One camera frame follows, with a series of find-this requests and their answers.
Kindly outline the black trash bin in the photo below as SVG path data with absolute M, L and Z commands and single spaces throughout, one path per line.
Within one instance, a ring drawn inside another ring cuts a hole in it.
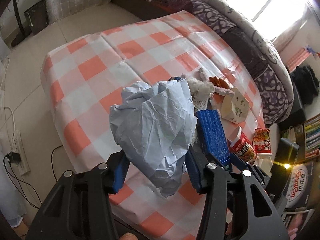
M 36 35 L 49 25 L 46 1 L 40 0 L 24 12 L 31 32 Z

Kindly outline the black clothes pile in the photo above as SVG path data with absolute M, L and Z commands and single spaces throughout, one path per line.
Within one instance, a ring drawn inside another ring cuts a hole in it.
M 319 79 L 310 66 L 297 66 L 291 77 L 304 105 L 310 105 L 319 95 Z

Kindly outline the black floor fan stand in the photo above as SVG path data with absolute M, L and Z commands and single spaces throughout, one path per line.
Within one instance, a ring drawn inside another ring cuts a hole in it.
M 14 7 L 16 21 L 18 23 L 18 28 L 19 28 L 19 32 L 16 34 L 16 37 L 11 42 L 11 46 L 15 47 L 19 45 L 22 41 L 24 41 L 31 34 L 31 29 L 29 27 L 26 27 L 26 28 L 23 27 L 20 14 L 18 11 L 17 0 L 12 0 L 12 3 Z

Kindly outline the blue carton box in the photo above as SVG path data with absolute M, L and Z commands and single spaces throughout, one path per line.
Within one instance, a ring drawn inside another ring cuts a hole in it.
M 195 113 L 197 133 L 204 154 L 214 156 L 224 167 L 231 167 L 230 152 L 218 110 Z

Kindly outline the pink drawer cabinet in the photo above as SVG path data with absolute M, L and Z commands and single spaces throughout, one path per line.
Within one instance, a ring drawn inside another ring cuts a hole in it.
M 293 72 L 308 56 L 310 52 L 306 48 L 301 48 L 286 63 L 289 73 Z

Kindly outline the red snack packet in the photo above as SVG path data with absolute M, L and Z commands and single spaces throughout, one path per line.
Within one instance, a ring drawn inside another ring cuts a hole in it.
M 256 154 L 271 154 L 271 132 L 267 128 L 256 128 L 253 135 L 252 146 Z

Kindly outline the navy GanGen cardboard box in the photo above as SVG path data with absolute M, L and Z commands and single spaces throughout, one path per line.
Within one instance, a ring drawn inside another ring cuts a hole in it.
M 295 165 L 287 184 L 285 210 L 296 211 L 307 207 L 313 181 L 313 162 Z

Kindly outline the orange white checkered tablecloth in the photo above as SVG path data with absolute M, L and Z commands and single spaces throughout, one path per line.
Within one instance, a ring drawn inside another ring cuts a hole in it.
M 110 107 L 136 81 L 150 85 L 175 76 L 198 77 L 199 68 L 225 80 L 249 103 L 240 125 L 248 138 L 264 126 L 259 89 L 232 48 L 186 11 L 85 35 L 50 51 L 41 83 L 67 155 L 84 172 L 118 152 L 109 126 Z M 130 166 L 125 184 L 110 197 L 116 216 L 149 239 L 194 239 L 205 196 L 187 174 L 171 197 Z

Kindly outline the pink tissue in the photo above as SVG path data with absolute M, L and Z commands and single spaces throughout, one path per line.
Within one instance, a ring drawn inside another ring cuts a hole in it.
M 209 75 L 207 74 L 206 70 L 204 68 L 199 68 L 199 76 L 200 76 L 200 79 L 203 81 L 203 82 L 208 82 L 209 81 Z

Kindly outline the wooden bookshelf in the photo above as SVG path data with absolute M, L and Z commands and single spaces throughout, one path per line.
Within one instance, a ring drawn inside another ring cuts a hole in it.
M 281 131 L 280 135 L 299 146 L 297 164 L 319 158 L 319 114 L 302 124 Z

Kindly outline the white power strip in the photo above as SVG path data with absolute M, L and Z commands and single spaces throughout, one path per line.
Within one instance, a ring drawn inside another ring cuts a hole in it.
M 28 174 L 30 172 L 30 167 L 27 162 L 27 158 L 23 148 L 20 131 L 18 130 L 13 131 L 10 139 L 11 139 L 12 151 L 20 154 L 21 162 L 17 164 L 20 175 L 23 176 L 25 174 Z

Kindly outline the window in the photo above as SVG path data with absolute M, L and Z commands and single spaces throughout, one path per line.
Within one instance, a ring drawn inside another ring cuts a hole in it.
M 307 11 L 306 0 L 226 0 L 253 22 L 254 27 L 273 41 Z

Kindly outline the white paper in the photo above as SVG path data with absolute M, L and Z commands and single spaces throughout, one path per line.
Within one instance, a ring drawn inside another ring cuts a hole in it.
M 137 81 L 110 108 L 110 129 L 127 158 L 160 190 L 176 193 L 197 118 L 186 79 L 149 85 Z

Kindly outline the black power adapter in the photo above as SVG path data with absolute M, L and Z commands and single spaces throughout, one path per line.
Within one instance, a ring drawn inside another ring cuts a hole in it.
M 6 157 L 10 163 L 19 164 L 22 161 L 21 155 L 16 152 L 10 152 L 6 155 Z

